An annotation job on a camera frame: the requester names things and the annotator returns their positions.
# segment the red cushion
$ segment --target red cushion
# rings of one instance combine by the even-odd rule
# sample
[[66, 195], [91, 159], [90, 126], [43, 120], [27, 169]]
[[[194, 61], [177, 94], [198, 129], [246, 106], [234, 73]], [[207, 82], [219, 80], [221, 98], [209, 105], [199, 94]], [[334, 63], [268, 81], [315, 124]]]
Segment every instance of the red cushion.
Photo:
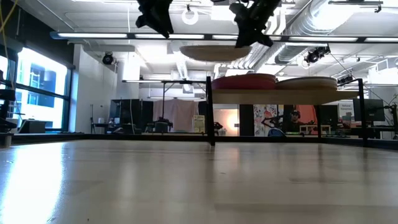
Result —
[[211, 83], [214, 90], [275, 90], [275, 76], [268, 74], [235, 75]]

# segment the yellow cable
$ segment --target yellow cable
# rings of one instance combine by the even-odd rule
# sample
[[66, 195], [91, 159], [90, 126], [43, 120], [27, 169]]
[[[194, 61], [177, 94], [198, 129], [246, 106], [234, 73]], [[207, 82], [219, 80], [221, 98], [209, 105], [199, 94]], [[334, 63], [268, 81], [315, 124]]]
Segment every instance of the yellow cable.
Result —
[[4, 20], [4, 23], [1, 24], [0, 32], [5, 28], [8, 20], [10, 19], [12, 13], [14, 12], [15, 7], [17, 6], [17, 3], [18, 3], [18, 0], [15, 0], [14, 5], [12, 6], [10, 13], [7, 15], [6, 19]]
[[[2, 9], [1, 9], [1, 5], [0, 5], [0, 19], [1, 19], [1, 24], [3, 24], [4, 21], [3, 21], [3, 19], [2, 19]], [[8, 50], [7, 50], [7, 40], [6, 40], [6, 31], [5, 31], [5, 30], [2, 32], [2, 38], [3, 38], [4, 50], [6, 51], [6, 58], [7, 58], [7, 62], [8, 62]]]
[[[17, 3], [18, 3], [18, 0], [15, 0], [14, 5], [12, 6], [10, 12], [8, 13], [5, 21], [3, 21], [3, 19], [2, 19], [2, 9], [1, 9], [1, 4], [0, 4], [0, 19], [1, 19], [0, 32], [2, 32], [4, 49], [6, 51], [7, 66], [8, 66], [8, 63], [9, 63], [9, 58], [8, 58], [8, 50], [7, 50], [6, 31], [4, 30], [4, 28], [6, 27], [6, 24], [7, 24], [8, 20], [10, 19], [12, 13], [14, 12], [14, 10], [15, 10], [15, 8], [17, 6]], [[13, 81], [11, 81], [11, 89], [14, 90], [14, 82]]]

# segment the window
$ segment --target window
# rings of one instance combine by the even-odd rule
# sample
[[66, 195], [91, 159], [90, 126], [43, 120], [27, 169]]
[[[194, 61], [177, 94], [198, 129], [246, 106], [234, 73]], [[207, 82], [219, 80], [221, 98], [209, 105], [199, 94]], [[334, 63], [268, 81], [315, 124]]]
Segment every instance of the window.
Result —
[[16, 102], [12, 117], [45, 121], [47, 129], [67, 130], [71, 70], [31, 49], [18, 53]]
[[0, 70], [3, 72], [3, 79], [9, 80], [11, 74], [15, 71], [15, 61], [7, 60], [6, 57], [0, 56]]
[[65, 95], [66, 66], [26, 48], [18, 57], [17, 83]]
[[46, 121], [46, 128], [62, 128], [64, 99], [16, 89], [14, 119], [22, 124], [23, 119]]

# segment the beige disc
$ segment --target beige disc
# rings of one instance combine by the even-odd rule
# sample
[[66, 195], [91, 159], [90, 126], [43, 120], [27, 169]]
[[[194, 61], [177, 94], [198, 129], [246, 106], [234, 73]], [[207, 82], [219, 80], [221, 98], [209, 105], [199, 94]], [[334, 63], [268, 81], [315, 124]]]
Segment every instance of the beige disc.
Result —
[[180, 47], [185, 56], [204, 62], [232, 62], [245, 57], [251, 47], [235, 48], [232, 45], [191, 45]]

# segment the wooden floor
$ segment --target wooden floor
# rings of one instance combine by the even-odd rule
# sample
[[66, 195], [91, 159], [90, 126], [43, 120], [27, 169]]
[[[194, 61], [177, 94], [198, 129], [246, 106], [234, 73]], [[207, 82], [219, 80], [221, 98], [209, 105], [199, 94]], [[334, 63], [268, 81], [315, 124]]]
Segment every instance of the wooden floor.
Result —
[[74, 141], [0, 151], [0, 223], [397, 223], [398, 153]]

